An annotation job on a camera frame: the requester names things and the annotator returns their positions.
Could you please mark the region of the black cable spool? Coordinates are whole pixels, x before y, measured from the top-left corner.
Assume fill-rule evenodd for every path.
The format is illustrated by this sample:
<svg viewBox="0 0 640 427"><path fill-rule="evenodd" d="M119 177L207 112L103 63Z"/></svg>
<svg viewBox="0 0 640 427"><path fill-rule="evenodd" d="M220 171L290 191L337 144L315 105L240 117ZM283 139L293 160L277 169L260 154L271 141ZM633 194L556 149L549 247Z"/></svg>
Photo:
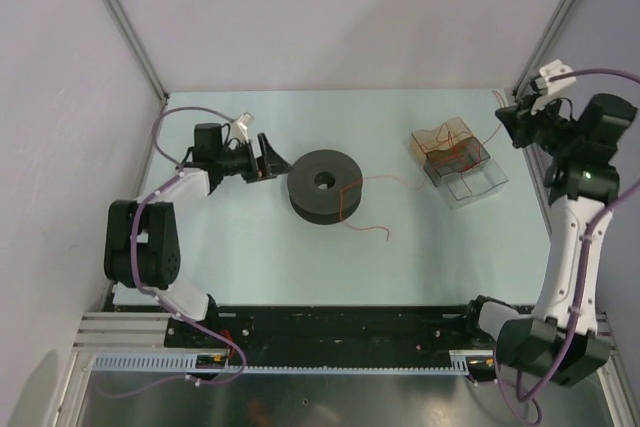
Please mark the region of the black cable spool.
<svg viewBox="0 0 640 427"><path fill-rule="evenodd" d="M314 225L333 225L358 209L363 180L359 165L350 156L321 149L296 160L286 186L299 217Z"/></svg>

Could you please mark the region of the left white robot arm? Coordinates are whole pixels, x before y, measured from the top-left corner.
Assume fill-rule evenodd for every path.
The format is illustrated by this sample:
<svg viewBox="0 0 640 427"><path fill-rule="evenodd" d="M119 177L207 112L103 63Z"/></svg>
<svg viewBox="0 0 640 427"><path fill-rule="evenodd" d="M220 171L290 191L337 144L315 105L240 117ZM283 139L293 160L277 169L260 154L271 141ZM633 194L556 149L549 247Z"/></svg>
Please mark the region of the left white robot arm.
<svg viewBox="0 0 640 427"><path fill-rule="evenodd" d="M181 273L178 215L211 195L224 178L248 183L286 175L293 167L257 136L260 155L244 137L232 146L223 126L202 123L176 174L147 196L116 200L107 215L104 273L107 279L150 296L177 318L197 345L214 344L221 334L215 301Z"/></svg>

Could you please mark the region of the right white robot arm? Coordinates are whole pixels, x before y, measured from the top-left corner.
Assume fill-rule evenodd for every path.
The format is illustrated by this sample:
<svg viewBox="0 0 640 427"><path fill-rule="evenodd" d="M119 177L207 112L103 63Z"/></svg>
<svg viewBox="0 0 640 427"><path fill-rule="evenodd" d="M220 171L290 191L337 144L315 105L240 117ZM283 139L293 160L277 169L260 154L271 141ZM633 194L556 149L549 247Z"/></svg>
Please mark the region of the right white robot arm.
<svg viewBox="0 0 640 427"><path fill-rule="evenodd" d="M610 346L597 337L595 287L604 236L621 199L611 160L638 110L619 96L600 93L578 118L564 118L560 100L534 110L535 100L502 107L496 116L514 147L535 144L552 157L544 179L551 245L542 289L528 314L477 297L468 305L461 335L473 348L494 340L499 364L569 387L610 355Z"/></svg>

